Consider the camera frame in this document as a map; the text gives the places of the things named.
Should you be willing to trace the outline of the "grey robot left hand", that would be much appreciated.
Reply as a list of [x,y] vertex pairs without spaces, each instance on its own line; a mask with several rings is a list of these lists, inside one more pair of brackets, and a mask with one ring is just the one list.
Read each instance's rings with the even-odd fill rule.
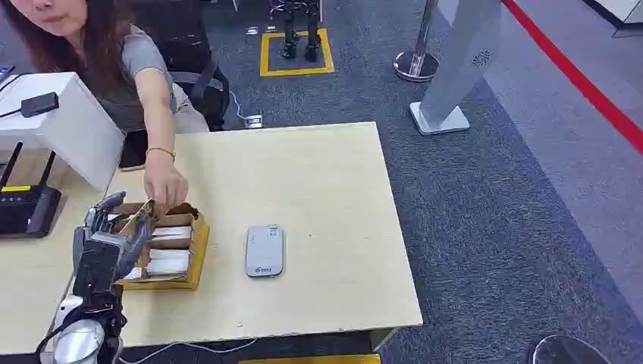
[[141,256],[151,237],[151,213],[142,208],[130,219],[133,236],[114,232],[116,220],[109,214],[121,206],[126,193],[113,193],[87,209],[83,223],[74,230],[72,294],[89,299],[112,291],[114,283],[125,278]]

